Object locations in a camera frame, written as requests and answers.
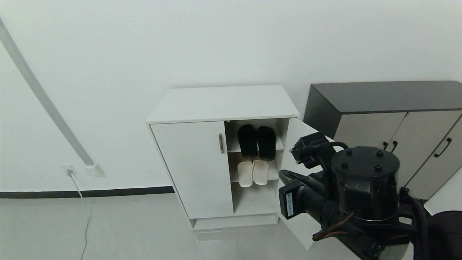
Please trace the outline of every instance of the white slipper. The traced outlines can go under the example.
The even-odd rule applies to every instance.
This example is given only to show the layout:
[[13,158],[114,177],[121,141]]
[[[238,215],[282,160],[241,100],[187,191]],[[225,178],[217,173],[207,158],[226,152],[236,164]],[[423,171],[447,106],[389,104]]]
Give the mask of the white slipper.
[[258,185],[266,185],[268,183],[269,165],[265,161],[254,160],[254,182]]
[[241,156],[239,161],[240,163],[237,165],[239,185],[244,188],[250,187],[252,186],[252,170],[254,168],[252,160]]

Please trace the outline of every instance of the black cylindrical motor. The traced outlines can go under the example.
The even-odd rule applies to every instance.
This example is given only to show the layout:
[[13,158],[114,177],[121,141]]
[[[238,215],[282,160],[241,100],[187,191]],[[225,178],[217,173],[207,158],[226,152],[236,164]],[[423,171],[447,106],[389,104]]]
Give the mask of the black cylindrical motor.
[[366,146],[345,149],[332,157],[340,208],[354,211],[365,221],[397,216],[399,159],[392,153]]

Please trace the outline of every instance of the metal door handle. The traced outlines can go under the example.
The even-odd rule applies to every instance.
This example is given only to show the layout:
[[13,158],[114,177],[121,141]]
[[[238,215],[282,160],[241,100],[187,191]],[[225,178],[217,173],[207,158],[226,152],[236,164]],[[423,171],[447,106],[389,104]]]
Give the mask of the metal door handle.
[[446,151],[446,149],[448,148],[448,146],[451,144],[452,139],[451,139],[451,138],[448,138],[448,139],[446,139],[446,141],[448,141],[448,144],[446,144],[446,147],[444,148],[444,150],[443,150],[440,154],[435,154],[435,157],[436,157],[436,158],[440,157],[440,156],[444,153],[444,151]]
[[391,150],[391,153],[393,153],[393,151],[396,149],[396,147],[398,146],[398,142],[397,141],[393,141],[393,149]]
[[218,134],[218,141],[220,142],[220,151],[224,154],[225,149],[223,148],[223,135],[221,133]]

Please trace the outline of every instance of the gray tile floor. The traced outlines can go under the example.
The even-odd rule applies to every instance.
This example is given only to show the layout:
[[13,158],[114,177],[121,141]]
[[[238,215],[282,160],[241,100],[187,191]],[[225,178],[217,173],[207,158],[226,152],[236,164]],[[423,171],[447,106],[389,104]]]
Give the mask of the gray tile floor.
[[[86,198],[85,206],[85,260],[358,259],[335,238],[306,251],[281,221],[194,234],[175,194]],[[85,224],[80,199],[2,199],[1,259],[80,259]]]

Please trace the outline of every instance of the wall outlet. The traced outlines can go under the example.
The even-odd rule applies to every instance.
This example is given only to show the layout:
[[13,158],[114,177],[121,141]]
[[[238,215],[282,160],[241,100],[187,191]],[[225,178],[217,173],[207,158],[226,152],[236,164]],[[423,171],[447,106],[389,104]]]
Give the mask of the wall outlet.
[[69,177],[71,176],[71,174],[77,174],[74,167],[72,167],[72,165],[70,165],[70,164],[63,163],[63,164],[60,164],[59,167]]

